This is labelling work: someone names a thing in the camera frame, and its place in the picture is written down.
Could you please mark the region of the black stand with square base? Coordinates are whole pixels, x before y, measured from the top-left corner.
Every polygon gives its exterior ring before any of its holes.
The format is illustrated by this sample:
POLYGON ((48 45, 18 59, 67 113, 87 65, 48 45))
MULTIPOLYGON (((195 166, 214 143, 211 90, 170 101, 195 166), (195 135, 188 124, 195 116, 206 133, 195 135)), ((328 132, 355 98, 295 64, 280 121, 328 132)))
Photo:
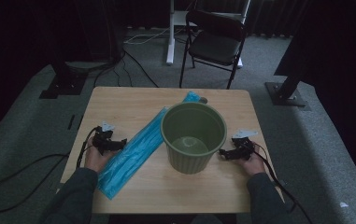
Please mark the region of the black stand with square base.
POLYGON ((88 73, 72 71, 55 47, 48 49, 48 58, 55 76, 48 88, 40 93, 39 98, 57 99, 60 95, 80 95, 88 73))

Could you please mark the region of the person's left hand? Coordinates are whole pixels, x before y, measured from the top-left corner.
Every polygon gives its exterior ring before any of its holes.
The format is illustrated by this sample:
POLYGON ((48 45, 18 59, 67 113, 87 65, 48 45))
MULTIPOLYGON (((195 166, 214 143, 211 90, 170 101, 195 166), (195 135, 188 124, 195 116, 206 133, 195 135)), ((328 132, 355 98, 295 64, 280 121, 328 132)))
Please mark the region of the person's left hand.
POLYGON ((84 162, 84 167, 95 171, 100 174, 107 163, 116 155, 115 151, 107 151, 104 154, 101 154, 99 150, 90 146, 86 150, 86 157, 84 162))

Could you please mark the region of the green plastic bin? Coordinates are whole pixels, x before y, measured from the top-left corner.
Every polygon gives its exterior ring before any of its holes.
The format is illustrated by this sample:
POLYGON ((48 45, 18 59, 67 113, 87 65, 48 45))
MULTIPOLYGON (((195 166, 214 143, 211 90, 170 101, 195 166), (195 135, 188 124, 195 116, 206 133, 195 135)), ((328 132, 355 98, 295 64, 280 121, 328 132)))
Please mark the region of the green plastic bin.
POLYGON ((213 107, 180 103, 170 107, 161 122, 161 135, 172 167, 187 175, 203 171, 224 145, 226 123, 213 107))

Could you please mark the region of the dark curtain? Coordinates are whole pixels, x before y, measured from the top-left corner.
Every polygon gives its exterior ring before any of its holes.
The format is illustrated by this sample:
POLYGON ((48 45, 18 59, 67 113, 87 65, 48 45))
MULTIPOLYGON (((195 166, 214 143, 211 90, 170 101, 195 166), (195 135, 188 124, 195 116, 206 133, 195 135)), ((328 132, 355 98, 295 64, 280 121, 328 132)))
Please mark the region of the dark curtain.
POLYGON ((244 14, 250 35, 291 37, 311 0, 121 0, 125 22, 132 28, 167 28, 170 7, 176 12, 199 9, 244 14))

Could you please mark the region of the black stand with bolted base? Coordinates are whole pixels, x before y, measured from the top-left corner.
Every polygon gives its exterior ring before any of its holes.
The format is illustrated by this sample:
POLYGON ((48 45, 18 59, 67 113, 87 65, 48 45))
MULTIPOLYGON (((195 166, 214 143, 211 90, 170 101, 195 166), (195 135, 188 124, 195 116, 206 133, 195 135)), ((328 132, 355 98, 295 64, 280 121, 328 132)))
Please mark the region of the black stand with bolted base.
POLYGON ((298 84, 306 73, 306 66, 299 63, 281 63, 276 72, 276 76, 286 76, 283 83, 265 82, 268 94, 273 105, 296 106, 302 110, 309 110, 309 105, 300 92, 297 90, 298 84))

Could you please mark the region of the black folding chair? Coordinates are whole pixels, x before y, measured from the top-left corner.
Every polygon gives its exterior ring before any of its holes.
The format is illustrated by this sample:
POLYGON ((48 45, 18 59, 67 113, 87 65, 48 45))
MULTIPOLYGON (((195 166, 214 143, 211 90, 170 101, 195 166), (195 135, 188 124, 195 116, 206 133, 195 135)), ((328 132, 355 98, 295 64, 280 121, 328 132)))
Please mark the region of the black folding chair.
POLYGON ((235 78, 247 37, 246 26, 238 19, 217 13, 191 10, 185 16, 187 39, 180 70, 182 87, 187 57, 192 66, 202 63, 231 73, 226 89, 235 78))

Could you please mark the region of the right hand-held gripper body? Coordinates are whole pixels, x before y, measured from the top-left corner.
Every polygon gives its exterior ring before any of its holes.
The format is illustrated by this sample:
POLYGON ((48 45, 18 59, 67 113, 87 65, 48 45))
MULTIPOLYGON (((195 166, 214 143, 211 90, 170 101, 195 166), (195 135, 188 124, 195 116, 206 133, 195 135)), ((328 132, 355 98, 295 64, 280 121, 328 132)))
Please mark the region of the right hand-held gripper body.
POLYGON ((250 136, 256 135, 257 131, 238 129, 232 136, 232 141, 237 150, 238 158, 248 160, 254 151, 254 144, 249 140, 250 136))

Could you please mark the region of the person's right hand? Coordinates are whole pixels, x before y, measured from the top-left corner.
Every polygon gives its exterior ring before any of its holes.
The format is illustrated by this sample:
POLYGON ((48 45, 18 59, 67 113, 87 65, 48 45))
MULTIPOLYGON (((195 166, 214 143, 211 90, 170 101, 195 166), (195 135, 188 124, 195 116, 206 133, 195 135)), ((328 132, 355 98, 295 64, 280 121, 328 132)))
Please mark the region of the person's right hand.
POLYGON ((263 159, 259 156, 259 146, 254 145, 254 152, 248 160, 240 159, 237 163, 244 169, 245 173, 249 176, 254 176, 265 172, 263 159))

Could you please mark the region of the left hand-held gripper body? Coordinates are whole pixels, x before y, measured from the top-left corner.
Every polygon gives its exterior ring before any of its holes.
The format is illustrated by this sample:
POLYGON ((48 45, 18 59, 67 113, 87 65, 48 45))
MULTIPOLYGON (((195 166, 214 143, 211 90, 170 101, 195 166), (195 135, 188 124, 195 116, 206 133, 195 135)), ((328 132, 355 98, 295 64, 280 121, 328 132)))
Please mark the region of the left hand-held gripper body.
POLYGON ((114 133, 114 125, 110 125, 105 121, 100 126, 95 128, 95 136, 93 137, 93 146, 96 147, 100 154, 113 149, 111 137, 114 133))

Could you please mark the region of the blue plastic bag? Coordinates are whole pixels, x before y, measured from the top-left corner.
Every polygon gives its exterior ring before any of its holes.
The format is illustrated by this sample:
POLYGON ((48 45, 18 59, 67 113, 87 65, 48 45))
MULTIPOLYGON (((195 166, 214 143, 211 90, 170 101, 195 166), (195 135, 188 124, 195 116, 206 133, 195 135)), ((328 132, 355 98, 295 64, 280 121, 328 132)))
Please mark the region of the blue plastic bag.
POLYGON ((169 106, 160 112, 139 131, 106 165, 98 176, 98 189, 112 200, 150 155, 164 141, 161 134, 162 118, 169 106))

